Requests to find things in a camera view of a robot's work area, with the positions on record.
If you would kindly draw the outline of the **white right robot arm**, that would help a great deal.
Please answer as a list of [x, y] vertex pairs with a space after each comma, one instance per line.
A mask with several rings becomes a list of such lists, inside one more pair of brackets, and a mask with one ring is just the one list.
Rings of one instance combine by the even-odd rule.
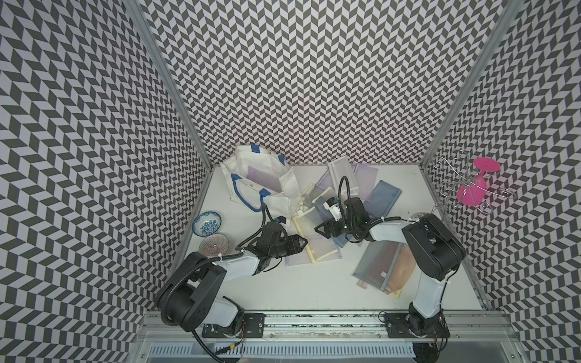
[[419, 285], [403, 320], [404, 334], [412, 337], [449, 338], [443, 315], [443, 295], [449, 279], [458, 272], [466, 250], [443, 222], [427, 213], [416, 219], [391, 216], [374, 219], [359, 198], [330, 198], [323, 207], [331, 219], [315, 227], [323, 237], [351, 236], [362, 240], [394, 242], [408, 247], [420, 270]]

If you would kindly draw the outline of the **blue mesh pouch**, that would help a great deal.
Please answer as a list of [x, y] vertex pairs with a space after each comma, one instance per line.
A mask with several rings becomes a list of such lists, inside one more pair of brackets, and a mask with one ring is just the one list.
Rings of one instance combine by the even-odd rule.
[[[315, 203], [315, 207], [323, 222], [327, 222], [329, 220], [334, 222], [334, 216], [332, 216], [329, 210], [325, 209], [323, 199], [319, 198]], [[343, 248], [348, 243], [344, 233], [339, 234], [338, 236], [331, 236], [330, 239], [333, 240], [333, 242], [336, 243], [339, 248]]]

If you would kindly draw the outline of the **white canvas bag blue handles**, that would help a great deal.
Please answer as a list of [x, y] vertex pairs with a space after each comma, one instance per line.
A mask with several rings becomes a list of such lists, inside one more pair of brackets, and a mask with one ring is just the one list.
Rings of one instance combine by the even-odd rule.
[[232, 201], [254, 213], [267, 206], [273, 216], [295, 215], [302, 194], [294, 168], [281, 154], [260, 145], [241, 145], [220, 167]]

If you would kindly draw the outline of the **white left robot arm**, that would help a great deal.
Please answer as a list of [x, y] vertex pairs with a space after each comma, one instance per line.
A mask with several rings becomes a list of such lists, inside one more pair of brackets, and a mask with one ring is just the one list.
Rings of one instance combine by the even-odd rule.
[[236, 252], [206, 257], [193, 252], [183, 260], [155, 297], [165, 325], [195, 332], [202, 325], [225, 329], [237, 335], [244, 325], [245, 309], [234, 300], [219, 296], [225, 282], [269, 271], [271, 260], [303, 252], [307, 239], [288, 234], [278, 221], [265, 222], [243, 240]]

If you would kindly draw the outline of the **yellow trim mesh pouch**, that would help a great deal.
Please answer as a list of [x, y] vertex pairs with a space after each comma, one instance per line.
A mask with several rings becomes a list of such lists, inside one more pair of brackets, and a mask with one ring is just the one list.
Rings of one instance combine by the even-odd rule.
[[342, 258], [339, 246], [330, 238], [319, 234], [315, 228], [322, 224], [322, 217], [315, 207], [298, 210], [292, 222], [299, 236], [307, 240], [307, 246], [300, 253], [305, 264], [318, 264]]

